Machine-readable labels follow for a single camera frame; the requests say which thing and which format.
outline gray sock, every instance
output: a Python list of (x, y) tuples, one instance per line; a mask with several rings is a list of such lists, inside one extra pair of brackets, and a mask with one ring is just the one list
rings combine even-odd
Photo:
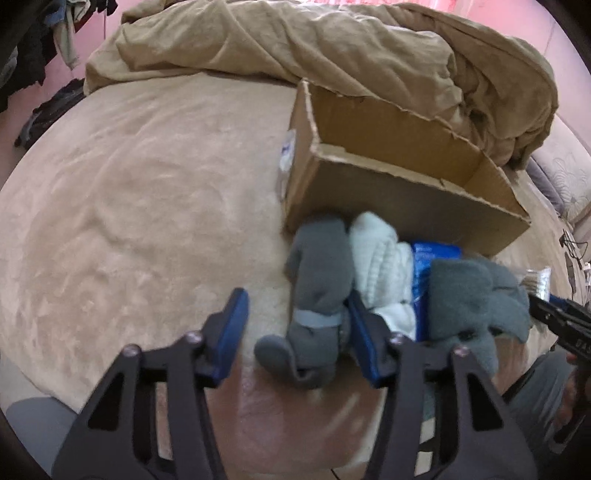
[(316, 217), (297, 231), (285, 270), (294, 282), (294, 314), (286, 338), (265, 336), (257, 361), (276, 378), (319, 388), (336, 372), (350, 324), (343, 302), (353, 287), (353, 255), (344, 222)]
[(486, 259), (435, 259), (429, 286), (429, 332), (437, 345), (462, 343), (482, 367), (498, 370), (494, 336), (525, 342), (530, 316), (527, 294), (507, 268)]

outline label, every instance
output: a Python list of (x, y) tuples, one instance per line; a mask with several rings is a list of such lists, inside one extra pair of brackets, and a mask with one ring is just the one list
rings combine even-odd
[(288, 130), (283, 146), (281, 147), (281, 156), (279, 157), (279, 172), (277, 174), (277, 196), (280, 201), (285, 200), (287, 195), (287, 184), (290, 179), (291, 166), (294, 162), (296, 151), (296, 131)]

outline cardboard box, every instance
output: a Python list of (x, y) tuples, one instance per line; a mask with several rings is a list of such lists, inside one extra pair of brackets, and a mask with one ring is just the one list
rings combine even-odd
[(401, 239), (455, 244), (486, 256), (530, 219), (505, 174), (442, 121), (370, 97), (347, 97), (306, 80), (291, 114), (293, 163), (285, 225), (371, 210)]

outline blue package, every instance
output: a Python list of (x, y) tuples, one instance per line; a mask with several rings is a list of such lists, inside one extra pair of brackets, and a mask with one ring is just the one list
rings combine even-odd
[(413, 307), (417, 316), (417, 342), (429, 340), (427, 293), (431, 262), (434, 258), (460, 258), (462, 250), (455, 245), (414, 242)]

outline screw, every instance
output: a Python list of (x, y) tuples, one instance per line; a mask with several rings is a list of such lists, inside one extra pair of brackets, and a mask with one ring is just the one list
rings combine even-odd
[(126, 356), (128, 358), (130, 358), (132, 356), (139, 355), (139, 353), (141, 351), (142, 350), (139, 348), (139, 346), (137, 346), (133, 343), (130, 343), (129, 345), (125, 345), (122, 350), (123, 356)]
[(191, 345), (198, 345), (203, 343), (203, 334), (198, 330), (192, 330), (190, 332), (185, 333), (185, 340), (187, 343)]
[(389, 339), (389, 342), (392, 346), (402, 346), (404, 339), (405, 336), (402, 333), (393, 333)]
[(466, 345), (456, 345), (453, 348), (453, 353), (463, 358), (465, 356), (470, 355), (470, 349)]

